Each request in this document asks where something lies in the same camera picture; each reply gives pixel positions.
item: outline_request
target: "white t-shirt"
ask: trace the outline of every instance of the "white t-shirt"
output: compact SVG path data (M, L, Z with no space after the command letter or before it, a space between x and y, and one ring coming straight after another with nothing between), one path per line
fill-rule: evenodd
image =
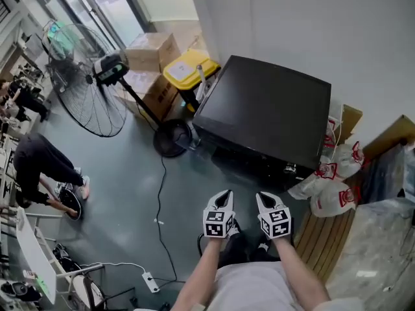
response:
M196 306L193 311L204 310ZM218 270L207 311L303 310L289 288L281 262L249 262ZM335 299L314 311L363 311L360 299Z

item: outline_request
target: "industrial fan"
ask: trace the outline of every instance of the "industrial fan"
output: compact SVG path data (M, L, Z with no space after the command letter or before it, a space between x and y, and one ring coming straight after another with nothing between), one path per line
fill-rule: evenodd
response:
M101 137L112 137L121 131L126 108L114 97L114 85L119 82L124 95L129 93L158 125L153 141L157 152L165 157L185 152L176 142L191 142L190 127L180 119L161 122L153 114L123 78L129 71L123 51L110 52L106 42L84 25L60 27L54 23L53 27L47 33L47 69L59 101L81 127Z

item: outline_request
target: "wall switch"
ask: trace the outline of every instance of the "wall switch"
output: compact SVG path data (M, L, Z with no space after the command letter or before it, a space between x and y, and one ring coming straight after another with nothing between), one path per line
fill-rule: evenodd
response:
M150 272L143 273L143 279L152 293L158 293L160 291Z

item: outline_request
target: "white table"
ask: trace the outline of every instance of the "white table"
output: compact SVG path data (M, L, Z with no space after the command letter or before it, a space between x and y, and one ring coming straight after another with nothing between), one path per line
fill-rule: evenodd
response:
M30 222L27 218L28 216L36 218L34 230L30 225ZM27 263L29 264L31 271L33 271L38 276L39 281L42 282L41 287L43 293L53 305L56 300L56 295L69 294L71 292L72 280L76 274L91 270L97 270L104 267L104 265L99 264L72 272L66 272L63 269L56 257L53 255L52 250L47 245L47 241L56 242L56 240L52 238L45 238L40 231L40 228L38 227L40 219L60 219L62 215L30 214L25 213L23 208L18 207L16 217L16 236L18 238L20 248L25 256ZM56 281L59 278L65 278L69 283L69 289L67 292L56 291Z

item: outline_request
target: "stacked cardboard box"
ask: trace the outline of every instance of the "stacked cardboard box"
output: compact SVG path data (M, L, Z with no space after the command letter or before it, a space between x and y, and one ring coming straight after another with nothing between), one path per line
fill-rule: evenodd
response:
M152 112L163 120L177 94L177 89L161 74L166 65L180 56L173 35L141 34L125 49L125 53L130 65L125 80ZM117 98L134 115L141 117L136 101L120 84L117 84Z

